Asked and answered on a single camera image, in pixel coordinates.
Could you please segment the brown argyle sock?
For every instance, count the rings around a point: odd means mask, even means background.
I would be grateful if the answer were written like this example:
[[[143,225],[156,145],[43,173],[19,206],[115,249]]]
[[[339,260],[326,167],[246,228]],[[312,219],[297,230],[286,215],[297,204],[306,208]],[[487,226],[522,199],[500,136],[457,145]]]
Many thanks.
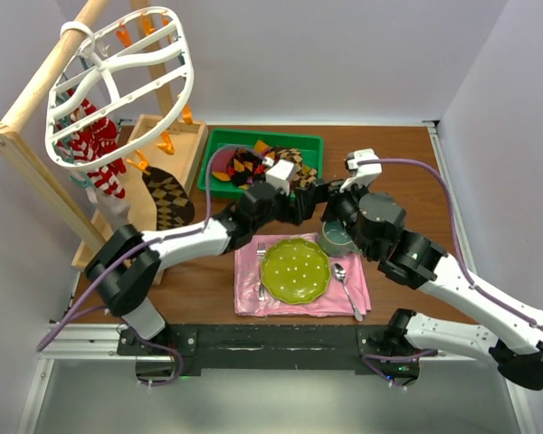
[[[283,159],[294,164],[295,173],[291,178],[291,189],[297,187],[306,188],[318,179],[318,170],[304,163],[300,150],[275,147],[273,153],[276,161]]]
[[[192,222],[195,206],[174,175],[150,165],[142,173],[142,180],[157,209],[158,231],[187,226]]]

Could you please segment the green plastic tray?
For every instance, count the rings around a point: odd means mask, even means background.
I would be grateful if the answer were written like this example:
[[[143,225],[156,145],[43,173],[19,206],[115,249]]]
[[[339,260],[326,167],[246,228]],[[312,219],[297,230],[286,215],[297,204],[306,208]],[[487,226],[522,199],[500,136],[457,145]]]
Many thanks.
[[[309,167],[318,170],[318,178],[322,175],[323,164],[323,139],[318,136],[294,135],[274,132],[249,131],[239,129],[217,128],[210,133],[205,151],[205,163],[201,168],[197,186],[204,190],[210,187],[214,197],[237,198],[246,189],[234,186],[231,182],[219,181],[211,176],[211,168],[207,163],[214,161],[215,157],[224,149],[245,149],[250,152],[255,143],[261,140],[271,147],[271,151],[265,156],[275,160],[273,149],[275,147],[296,148],[300,150],[303,161]]]

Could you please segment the black argyle sock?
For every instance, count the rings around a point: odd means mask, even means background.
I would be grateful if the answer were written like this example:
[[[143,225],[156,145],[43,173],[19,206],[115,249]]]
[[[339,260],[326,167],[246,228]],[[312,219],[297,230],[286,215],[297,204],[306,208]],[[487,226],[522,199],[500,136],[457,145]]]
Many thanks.
[[[228,161],[225,172],[234,186],[247,189],[254,181],[263,179],[265,170],[266,167],[258,156],[238,148]]]

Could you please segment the silver fork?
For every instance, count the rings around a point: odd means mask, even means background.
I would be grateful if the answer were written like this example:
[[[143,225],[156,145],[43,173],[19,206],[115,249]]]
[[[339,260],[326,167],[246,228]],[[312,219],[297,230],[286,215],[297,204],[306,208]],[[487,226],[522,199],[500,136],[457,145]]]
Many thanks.
[[[260,301],[263,301],[265,299],[265,285],[262,281],[262,262],[264,260],[264,257],[265,257],[265,254],[266,254],[266,246],[265,246],[265,243],[263,241],[259,241],[257,243],[257,248],[256,248],[256,255],[257,255],[257,259],[258,259],[258,277],[259,277],[259,280],[258,280],[258,299]]]

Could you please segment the silver spoon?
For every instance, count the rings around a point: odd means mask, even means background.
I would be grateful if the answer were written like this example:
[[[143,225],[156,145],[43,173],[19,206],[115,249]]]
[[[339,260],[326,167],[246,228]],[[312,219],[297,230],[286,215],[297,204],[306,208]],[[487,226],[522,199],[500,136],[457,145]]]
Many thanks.
[[[361,312],[357,308],[357,304],[355,303],[355,300],[353,299],[353,297],[352,297],[352,295],[351,295],[351,293],[350,293],[350,291],[348,289],[348,286],[347,286],[347,282],[346,282],[347,272],[346,272],[346,270],[339,263],[334,263],[332,265],[332,274],[334,276],[334,279],[341,285],[341,287],[343,287],[343,290],[345,291],[345,294],[346,294],[346,296],[348,298],[348,302],[352,307],[353,317],[358,322],[362,321],[364,319],[364,316],[361,314]]]

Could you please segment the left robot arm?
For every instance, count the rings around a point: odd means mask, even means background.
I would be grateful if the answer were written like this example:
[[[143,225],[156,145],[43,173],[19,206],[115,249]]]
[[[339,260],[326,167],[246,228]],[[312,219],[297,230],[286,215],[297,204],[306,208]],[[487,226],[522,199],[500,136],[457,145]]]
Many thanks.
[[[329,183],[319,179],[295,193],[283,193],[264,181],[252,184],[204,223],[147,234],[127,224],[115,231],[85,269],[111,314],[137,334],[148,354],[161,354],[169,344],[166,320],[148,298],[159,271],[202,257],[239,250],[270,222],[301,225],[329,197]]]

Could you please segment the red patterned sock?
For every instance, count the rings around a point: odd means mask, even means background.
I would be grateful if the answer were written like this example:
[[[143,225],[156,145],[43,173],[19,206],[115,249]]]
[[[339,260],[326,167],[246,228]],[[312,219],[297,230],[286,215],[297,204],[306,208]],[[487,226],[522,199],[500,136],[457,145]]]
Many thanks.
[[[97,108],[88,99],[83,99],[80,106],[70,115],[57,121],[56,129],[64,129],[76,121],[89,116],[96,110]],[[59,140],[56,143],[58,147],[57,153],[65,162],[90,162],[118,148],[118,133],[118,128],[113,121],[106,117],[99,118]]]

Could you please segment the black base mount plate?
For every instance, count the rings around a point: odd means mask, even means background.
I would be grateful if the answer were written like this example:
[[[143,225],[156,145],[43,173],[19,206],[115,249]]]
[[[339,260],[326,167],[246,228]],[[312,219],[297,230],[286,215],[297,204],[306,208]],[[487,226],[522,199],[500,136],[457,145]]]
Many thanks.
[[[178,325],[157,341],[183,357],[184,376],[220,370],[339,370],[371,374],[362,357],[417,350],[385,325]]]

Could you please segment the yellow monster sock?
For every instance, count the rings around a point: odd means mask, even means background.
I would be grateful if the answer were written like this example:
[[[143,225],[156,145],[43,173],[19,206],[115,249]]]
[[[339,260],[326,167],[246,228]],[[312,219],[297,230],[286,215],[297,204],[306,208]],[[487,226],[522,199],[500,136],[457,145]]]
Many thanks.
[[[257,152],[258,154],[261,154],[263,156],[265,156],[266,154],[268,154],[272,148],[267,145],[266,143],[264,143],[263,141],[261,140],[258,140],[254,147],[253,147],[254,151]]]

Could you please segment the purple yellow striped sock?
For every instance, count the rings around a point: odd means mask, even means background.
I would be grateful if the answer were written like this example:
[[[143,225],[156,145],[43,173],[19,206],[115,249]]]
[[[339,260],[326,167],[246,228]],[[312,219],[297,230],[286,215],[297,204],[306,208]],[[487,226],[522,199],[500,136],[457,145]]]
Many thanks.
[[[231,177],[228,174],[228,164],[233,159],[233,155],[234,150],[232,149],[224,149],[219,153],[212,163],[211,176],[219,181],[229,183]]]

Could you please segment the red white striped sock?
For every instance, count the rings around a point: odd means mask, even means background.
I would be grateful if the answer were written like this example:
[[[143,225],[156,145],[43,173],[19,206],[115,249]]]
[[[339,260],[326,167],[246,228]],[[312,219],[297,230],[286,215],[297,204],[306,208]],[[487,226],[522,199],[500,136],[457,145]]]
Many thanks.
[[[90,162],[104,155],[107,150],[116,149],[115,139],[92,132],[75,133],[56,144],[58,155],[67,163]],[[71,172],[70,179],[82,188],[93,187],[106,195],[122,200],[126,194],[118,175],[125,172],[126,166],[119,158],[89,172]]]

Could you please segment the brown white striped sock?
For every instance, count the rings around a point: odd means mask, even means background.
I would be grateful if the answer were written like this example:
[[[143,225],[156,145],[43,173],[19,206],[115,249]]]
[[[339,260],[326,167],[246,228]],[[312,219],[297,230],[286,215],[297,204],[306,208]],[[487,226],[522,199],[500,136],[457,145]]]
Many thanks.
[[[129,223],[128,202],[93,187],[87,187],[85,192],[89,201],[101,212],[113,231]]]

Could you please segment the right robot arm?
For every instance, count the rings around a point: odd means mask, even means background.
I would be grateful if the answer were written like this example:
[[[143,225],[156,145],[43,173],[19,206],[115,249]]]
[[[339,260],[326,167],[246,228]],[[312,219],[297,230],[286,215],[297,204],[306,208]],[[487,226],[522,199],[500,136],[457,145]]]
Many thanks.
[[[510,382],[543,390],[543,310],[474,275],[461,257],[405,227],[406,211],[386,193],[329,184],[326,217],[343,225],[361,255],[401,286],[438,298],[473,319],[463,324],[398,309],[385,333],[397,355],[445,351],[496,364]]]

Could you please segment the wooden hanger stand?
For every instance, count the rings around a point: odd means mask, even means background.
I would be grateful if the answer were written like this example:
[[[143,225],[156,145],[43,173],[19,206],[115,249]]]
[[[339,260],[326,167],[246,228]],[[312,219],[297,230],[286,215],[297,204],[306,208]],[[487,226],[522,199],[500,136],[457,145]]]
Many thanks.
[[[0,119],[0,154],[24,176],[81,239],[73,259],[85,269],[113,230],[71,172],[89,172],[121,158],[118,175],[130,204],[129,223],[156,230],[157,209],[142,180],[148,166],[161,168],[187,193],[208,136],[188,105],[194,84],[188,43],[168,7],[135,1],[127,14],[101,28],[105,9],[89,1],[66,23],[60,38],[13,105]],[[97,110],[64,129],[59,119],[88,99]],[[118,128],[117,149],[90,162],[67,163],[56,143],[106,117]]]

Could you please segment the green scalloped plate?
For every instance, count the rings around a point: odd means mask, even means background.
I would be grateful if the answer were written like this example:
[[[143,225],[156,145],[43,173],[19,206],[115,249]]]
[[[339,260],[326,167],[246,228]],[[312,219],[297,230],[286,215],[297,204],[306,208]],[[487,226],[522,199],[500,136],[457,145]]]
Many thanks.
[[[267,249],[262,281],[270,295],[289,305],[309,304],[322,297],[331,280],[329,257],[313,241],[278,241]]]

